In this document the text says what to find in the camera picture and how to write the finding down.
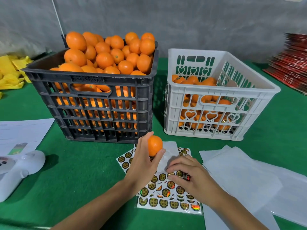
black plastic crate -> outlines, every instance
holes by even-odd
[[[23,71],[67,139],[137,143],[139,137],[151,131],[153,80],[159,57],[157,42],[151,73],[146,76],[50,71],[65,62],[66,50],[34,61]],[[74,83],[108,85],[111,92],[78,91],[72,86]]]

gray wall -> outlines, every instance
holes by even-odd
[[[152,32],[168,48],[226,50],[264,62],[283,48],[283,32],[307,33],[307,3],[284,0],[56,0],[63,27],[106,37]],[[0,0],[0,27],[58,51],[51,0]]]

person's right hand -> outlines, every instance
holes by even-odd
[[[186,192],[211,208],[217,208],[223,197],[227,195],[209,175],[208,171],[190,155],[176,158],[170,163],[166,171],[171,173],[176,170],[188,173],[191,176],[190,181],[176,175],[169,175],[168,179],[183,187]]]

paper document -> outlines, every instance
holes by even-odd
[[[0,122],[0,156],[34,151],[54,119]]]

person's left hand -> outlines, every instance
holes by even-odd
[[[153,135],[153,131],[138,139],[138,145],[135,150],[131,166],[124,178],[133,187],[133,193],[136,195],[148,182],[152,179],[157,171],[158,164],[165,153],[165,149],[161,149],[155,158],[150,161],[148,153],[148,139]]]

